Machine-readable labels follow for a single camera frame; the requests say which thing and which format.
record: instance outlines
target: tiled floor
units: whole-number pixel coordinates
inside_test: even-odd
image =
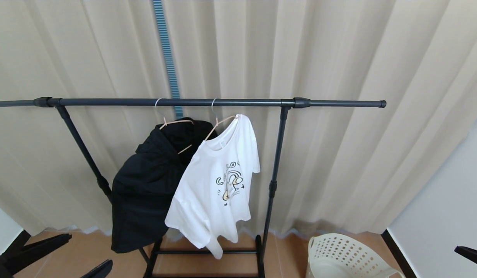
[[[40,241],[58,232],[44,231],[28,243]],[[69,243],[47,257],[30,265],[15,275],[16,278],[80,278],[106,259],[113,260],[109,278],[142,278],[145,262],[138,251],[116,254],[110,250],[111,238],[99,232],[83,234],[71,232]],[[365,232],[349,234],[379,253],[392,267],[399,269],[397,262],[379,234]],[[220,241],[224,248],[253,248],[254,239],[241,234],[237,244]],[[268,278],[303,278],[307,269],[307,239],[290,234],[280,239],[270,234],[265,254],[265,272]],[[177,242],[164,240],[163,248],[194,249],[186,239]],[[254,276],[257,272],[256,255],[226,254],[220,261],[212,255],[159,255],[154,267],[155,275],[166,276],[217,276],[234,274]]]

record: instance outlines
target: laundry basket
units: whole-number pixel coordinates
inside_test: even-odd
[[[366,245],[342,234],[324,234],[309,241],[306,278],[387,278],[391,268]]]

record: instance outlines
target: clothes rack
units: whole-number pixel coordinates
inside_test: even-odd
[[[256,249],[255,250],[224,250],[224,254],[256,254],[257,257],[257,269],[258,274],[256,278],[265,278],[264,273],[264,255],[266,242],[268,240],[268,230],[270,226],[271,213],[272,213],[272,204],[274,199],[274,194],[277,190],[277,175],[279,169],[279,160],[281,155],[281,148],[283,144],[283,137],[285,134],[286,127],[286,118],[288,116],[288,111],[291,108],[306,108],[311,106],[331,106],[331,107],[380,107],[384,108],[386,106],[385,100],[379,101],[361,101],[361,100],[309,100],[303,97],[294,97],[290,99],[280,99],[280,100],[267,100],[267,99],[199,99],[199,98],[188,98],[188,99],[169,99],[162,98],[158,102],[158,106],[211,106],[214,100],[214,106],[258,106],[258,107],[281,107],[280,111],[280,120],[279,120],[279,129],[277,137],[276,152],[274,155],[274,164],[272,170],[272,178],[269,186],[269,201],[268,209],[266,213],[265,226],[263,236],[256,236]],[[111,189],[109,183],[104,178],[96,166],[93,158],[91,157],[87,147],[82,141],[81,136],[76,130],[76,127],[68,114],[67,108],[65,106],[154,106],[157,99],[155,98],[52,98],[52,97],[40,97],[35,100],[9,100],[0,102],[0,107],[11,107],[11,106],[37,106],[37,107],[54,107],[58,110],[58,113],[65,121],[70,133],[72,134],[77,146],[81,150],[85,160],[87,160],[92,172],[94,172],[97,178],[97,184],[104,192],[106,197],[111,202]],[[147,256],[145,251],[141,248],[139,251],[144,257],[144,260],[147,263],[146,271],[143,278],[164,278],[163,276],[153,276],[154,264],[159,254],[210,254],[206,250],[192,250],[192,251],[183,251],[183,250],[161,250],[162,239],[154,243],[154,247],[150,252],[150,255]]]

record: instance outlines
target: white t-shirt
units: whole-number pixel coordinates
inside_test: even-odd
[[[252,173],[260,170],[252,124],[247,116],[237,115],[222,134],[199,146],[178,184],[165,224],[220,259],[223,250],[217,237],[237,243],[236,222],[250,219]]]

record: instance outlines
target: curtain fold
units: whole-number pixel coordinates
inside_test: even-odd
[[[182,98],[387,100],[292,109],[271,228],[382,232],[477,118],[477,0],[163,0]],[[0,1],[0,100],[170,97],[149,0]],[[69,107],[112,181],[161,115]],[[171,107],[158,107],[166,118]],[[185,116],[214,121],[206,107]],[[262,172],[245,227],[260,232],[279,109],[252,121]],[[0,108],[0,207],[31,234],[111,229],[111,207],[55,109]]]

